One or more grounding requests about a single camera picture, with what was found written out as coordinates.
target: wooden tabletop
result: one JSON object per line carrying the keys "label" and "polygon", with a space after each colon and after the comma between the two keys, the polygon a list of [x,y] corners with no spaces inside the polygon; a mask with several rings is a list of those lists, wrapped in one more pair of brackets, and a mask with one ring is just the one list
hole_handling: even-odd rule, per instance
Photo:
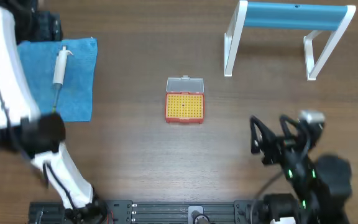
{"label": "wooden tabletop", "polygon": [[[98,39],[92,120],[67,124],[68,152],[83,177],[104,198],[251,198],[279,167],[264,167],[250,153],[249,117],[279,133],[281,114],[296,118],[299,110],[316,109],[325,113],[326,129],[310,156],[335,153],[350,161],[346,211],[358,223],[358,1],[296,2],[357,6],[315,82],[306,81],[306,30],[244,29],[233,77],[224,78],[223,38],[235,0],[47,1],[65,38]],[[327,38],[314,41],[316,55]],[[183,75],[204,78],[201,125],[165,122],[167,78]],[[289,191],[284,178],[268,190]],[[0,223],[26,222],[34,200],[60,198],[18,155],[0,151]]]}

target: transparent lid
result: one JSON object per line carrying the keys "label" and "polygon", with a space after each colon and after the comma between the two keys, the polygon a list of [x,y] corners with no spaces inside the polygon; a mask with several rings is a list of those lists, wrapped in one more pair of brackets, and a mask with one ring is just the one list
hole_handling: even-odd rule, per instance
{"label": "transparent lid", "polygon": [[181,78],[168,78],[167,93],[204,93],[203,78],[189,78],[184,75]]}

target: blue bar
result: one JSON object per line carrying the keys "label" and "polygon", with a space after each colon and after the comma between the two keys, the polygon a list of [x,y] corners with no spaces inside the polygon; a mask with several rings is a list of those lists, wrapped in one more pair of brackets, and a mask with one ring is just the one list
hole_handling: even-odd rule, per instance
{"label": "blue bar", "polygon": [[248,2],[244,27],[337,30],[347,6]]}

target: white bracket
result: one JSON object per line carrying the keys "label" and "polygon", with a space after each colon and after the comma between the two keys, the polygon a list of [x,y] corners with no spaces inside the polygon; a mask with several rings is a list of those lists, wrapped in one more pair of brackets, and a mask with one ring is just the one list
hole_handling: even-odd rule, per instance
{"label": "white bracket", "polygon": [[234,60],[236,59],[237,49],[241,38],[242,28],[246,20],[248,1],[239,1],[234,10],[229,28],[224,34],[224,76],[231,77]]}
{"label": "white bracket", "polygon": [[343,20],[339,24],[338,29],[334,32],[331,32],[327,44],[324,47],[324,50],[321,53],[320,58],[317,60],[316,64],[314,64],[312,40],[315,37],[317,37],[320,33],[322,33],[322,31],[314,30],[309,35],[303,38],[303,44],[305,46],[306,77],[308,81],[316,80],[318,73],[321,71],[328,57],[333,52],[336,44],[341,39],[343,33],[345,33],[345,30],[347,29],[349,23],[351,22],[355,11],[356,11],[355,6],[347,6],[347,12]]}

